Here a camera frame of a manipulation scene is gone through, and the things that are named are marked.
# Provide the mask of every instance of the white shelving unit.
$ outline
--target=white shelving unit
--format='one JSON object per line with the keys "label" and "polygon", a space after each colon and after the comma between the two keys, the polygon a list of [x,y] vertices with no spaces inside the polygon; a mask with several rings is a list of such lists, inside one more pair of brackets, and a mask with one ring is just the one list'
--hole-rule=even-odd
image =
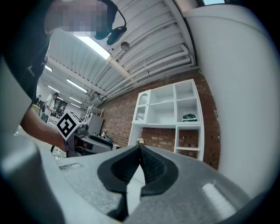
{"label": "white shelving unit", "polygon": [[[183,116],[194,114],[197,121],[183,122]],[[200,99],[194,80],[186,80],[139,93],[128,145],[135,145],[143,127],[175,129],[174,153],[178,150],[198,151],[203,160],[204,124]],[[198,147],[180,147],[180,130],[198,130]]]}

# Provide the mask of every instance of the brick wall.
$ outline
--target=brick wall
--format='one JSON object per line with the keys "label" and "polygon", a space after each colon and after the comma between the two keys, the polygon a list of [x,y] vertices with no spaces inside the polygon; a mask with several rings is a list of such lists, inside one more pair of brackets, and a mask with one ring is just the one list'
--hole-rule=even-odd
{"label": "brick wall", "polygon": [[[194,79],[196,83],[203,111],[205,132],[203,161],[214,169],[218,169],[221,149],[220,126],[215,116],[216,106],[212,94],[200,70],[192,70],[157,80],[118,96],[115,99],[106,101],[100,106],[100,108],[104,109],[103,117],[105,119],[102,130],[107,130],[108,136],[118,145],[122,147],[127,146],[138,94],[149,89],[155,89],[188,79]],[[172,152],[174,150],[175,129],[143,128],[142,137],[146,145],[156,146]],[[197,131],[180,131],[180,146],[196,147],[197,142]],[[180,150],[179,153],[195,158],[197,155],[196,151]]]}

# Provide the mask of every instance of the machine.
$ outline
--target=machine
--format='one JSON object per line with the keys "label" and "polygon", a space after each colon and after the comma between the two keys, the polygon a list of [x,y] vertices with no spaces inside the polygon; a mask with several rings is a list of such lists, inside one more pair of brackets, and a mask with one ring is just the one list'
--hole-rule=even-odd
{"label": "machine", "polygon": [[[111,151],[110,145],[87,135],[86,126],[71,112],[57,123],[69,158],[54,160],[30,139],[13,135],[31,99],[4,58],[0,62],[4,93],[0,105],[9,105],[0,110],[3,219],[60,224],[231,224],[257,215],[253,212],[264,194],[251,200],[205,163],[159,148],[128,146]],[[107,152],[78,157],[94,151],[95,145]],[[139,166],[146,185],[139,206],[128,214],[126,188]]]}

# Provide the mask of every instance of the black cable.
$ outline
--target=black cable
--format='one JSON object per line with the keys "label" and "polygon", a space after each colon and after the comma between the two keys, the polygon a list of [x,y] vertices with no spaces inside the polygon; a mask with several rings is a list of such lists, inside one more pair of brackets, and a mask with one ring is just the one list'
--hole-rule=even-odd
{"label": "black cable", "polygon": [[123,14],[121,13],[121,11],[118,9],[118,12],[120,13],[120,15],[122,16],[122,19],[124,20],[124,26],[126,26],[126,19],[124,18]]}
{"label": "black cable", "polygon": [[53,154],[53,149],[54,149],[54,147],[55,147],[55,146],[53,145],[52,148],[51,148],[51,154],[52,154],[53,156],[55,156],[55,157],[57,156],[58,159],[61,159],[61,155],[59,156],[59,155],[54,155],[54,154]]}

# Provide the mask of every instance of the ceiling light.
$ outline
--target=ceiling light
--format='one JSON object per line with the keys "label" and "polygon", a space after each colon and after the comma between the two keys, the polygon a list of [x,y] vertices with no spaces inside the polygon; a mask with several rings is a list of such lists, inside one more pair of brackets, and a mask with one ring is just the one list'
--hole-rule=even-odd
{"label": "ceiling light", "polygon": [[49,71],[53,71],[53,69],[51,68],[51,67],[49,67],[49,66],[47,66],[47,65],[45,65],[45,68],[47,69],[47,70],[49,70]]}
{"label": "ceiling light", "polygon": [[77,105],[75,105],[74,103],[71,103],[72,105],[74,105],[74,106],[76,106],[76,107],[78,107],[78,108],[81,108],[81,107],[79,107],[79,106],[77,106]]}
{"label": "ceiling light", "polygon": [[51,87],[51,86],[48,86],[48,87],[50,87],[51,89],[53,89],[54,91],[56,91],[56,92],[58,92],[59,93],[59,91],[57,91],[56,89],[54,89],[53,87]]}
{"label": "ceiling light", "polygon": [[97,42],[95,42],[93,39],[90,37],[79,37],[82,42],[84,42],[86,45],[91,47],[94,51],[96,51],[98,54],[100,54],[103,58],[107,59],[110,56],[110,53],[106,51],[103,47],[101,47]]}
{"label": "ceiling light", "polygon": [[82,102],[80,102],[80,101],[78,101],[78,100],[75,100],[74,98],[72,98],[72,97],[69,97],[70,99],[72,99],[72,100],[74,100],[74,101],[76,101],[76,102],[78,102],[78,103],[80,103],[80,104],[82,104]]}
{"label": "ceiling light", "polygon": [[73,86],[76,86],[77,88],[79,88],[80,90],[82,90],[86,93],[88,92],[86,89],[84,89],[81,86],[77,85],[76,83],[72,82],[70,79],[67,79],[67,82],[70,82]]}

